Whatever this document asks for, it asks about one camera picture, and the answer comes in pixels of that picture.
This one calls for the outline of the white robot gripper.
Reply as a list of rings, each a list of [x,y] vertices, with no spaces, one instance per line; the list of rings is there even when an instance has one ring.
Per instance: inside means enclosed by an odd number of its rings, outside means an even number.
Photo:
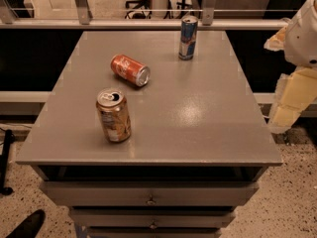
[[[316,0],[306,0],[287,27],[264,43],[269,51],[283,51],[285,59],[297,65],[291,75],[277,81],[267,126],[271,133],[289,130],[301,113],[317,98],[317,10]]]

